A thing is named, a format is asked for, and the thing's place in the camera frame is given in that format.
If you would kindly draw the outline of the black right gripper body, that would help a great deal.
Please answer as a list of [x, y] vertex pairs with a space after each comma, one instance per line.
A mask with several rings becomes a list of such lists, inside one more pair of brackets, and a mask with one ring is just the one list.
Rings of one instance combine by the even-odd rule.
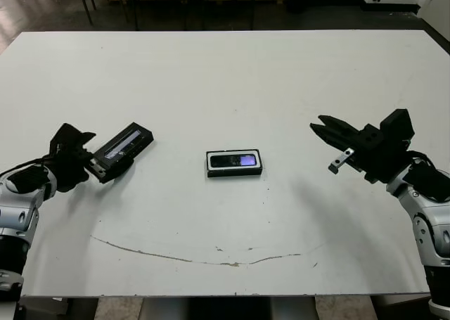
[[349, 147], [336, 157], [328, 169], [337, 174], [343, 165], [364, 172], [372, 184], [389, 183], [411, 159], [407, 155], [412, 139], [410, 122], [381, 122], [378, 127], [366, 124], [359, 135], [347, 139]]

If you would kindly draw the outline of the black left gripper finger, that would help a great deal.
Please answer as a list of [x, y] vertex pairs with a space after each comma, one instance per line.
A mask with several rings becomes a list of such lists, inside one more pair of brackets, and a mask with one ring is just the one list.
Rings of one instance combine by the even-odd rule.
[[133, 164], [133, 160], [121, 160], [115, 162], [111, 167], [102, 171], [99, 181], [102, 184], [112, 181], [113, 179], [122, 176]]

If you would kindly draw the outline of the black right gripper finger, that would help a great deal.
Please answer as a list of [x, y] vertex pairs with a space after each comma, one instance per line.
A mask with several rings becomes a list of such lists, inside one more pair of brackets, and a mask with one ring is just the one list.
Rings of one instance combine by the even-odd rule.
[[311, 123], [309, 126], [315, 135], [317, 135], [329, 146], [332, 146], [340, 151], [345, 151], [348, 149], [349, 142], [339, 131], [321, 124]]
[[347, 122], [330, 115], [319, 115], [319, 120], [327, 127], [339, 131], [346, 139], [359, 135], [359, 130]]

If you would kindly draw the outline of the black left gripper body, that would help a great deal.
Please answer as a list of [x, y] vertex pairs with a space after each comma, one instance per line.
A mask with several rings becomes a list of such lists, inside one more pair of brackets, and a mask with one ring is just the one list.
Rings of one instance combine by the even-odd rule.
[[94, 175], [101, 183], [105, 172], [93, 153], [83, 149], [59, 151], [51, 157], [51, 172], [56, 177], [56, 190], [61, 193], [71, 191], [78, 184]]

